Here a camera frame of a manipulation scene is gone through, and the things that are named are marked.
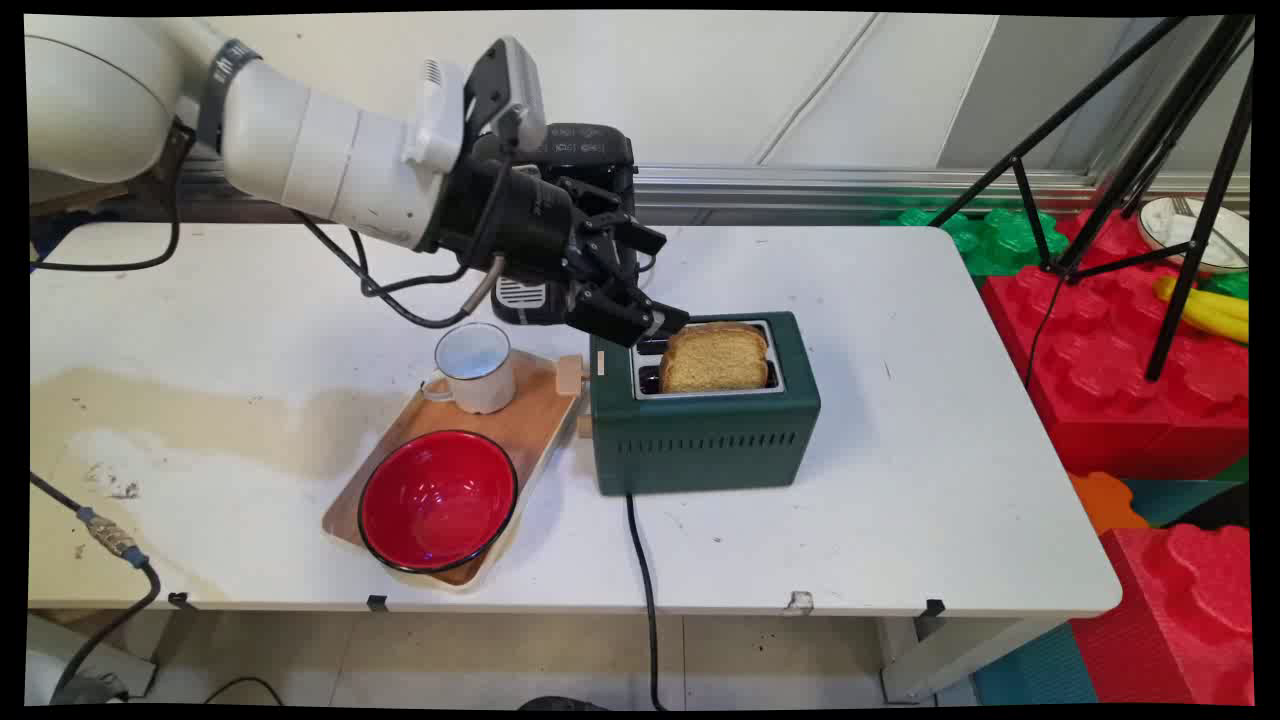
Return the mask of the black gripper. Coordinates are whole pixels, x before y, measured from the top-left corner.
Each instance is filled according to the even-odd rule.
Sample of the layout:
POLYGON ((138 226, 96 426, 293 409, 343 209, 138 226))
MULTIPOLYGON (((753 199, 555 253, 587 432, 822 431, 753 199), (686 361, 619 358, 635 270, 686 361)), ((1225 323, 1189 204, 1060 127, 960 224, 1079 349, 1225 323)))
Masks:
POLYGON ((447 250, 479 272, 502 256, 513 279, 566 284, 563 323, 625 348, 689 324, 687 311, 652 300, 625 273, 603 272, 590 251, 594 240, 581 232, 612 233, 616 243, 649 256, 668 241, 598 184, 564 174, 544 179, 498 158, 467 155, 443 182, 430 250, 447 250))

